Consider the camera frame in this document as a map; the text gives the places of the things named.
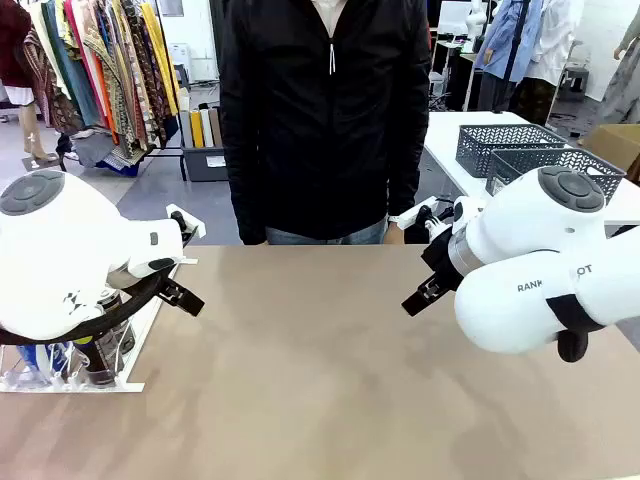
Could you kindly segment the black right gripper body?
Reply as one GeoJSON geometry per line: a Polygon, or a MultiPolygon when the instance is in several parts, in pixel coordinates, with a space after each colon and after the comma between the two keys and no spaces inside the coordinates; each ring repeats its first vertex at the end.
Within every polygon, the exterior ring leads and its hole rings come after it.
{"type": "Polygon", "coordinates": [[[438,300],[450,291],[456,291],[463,276],[449,256],[449,242],[453,234],[445,230],[423,251],[421,257],[432,270],[432,275],[422,284],[421,292],[427,300],[438,300]]]}

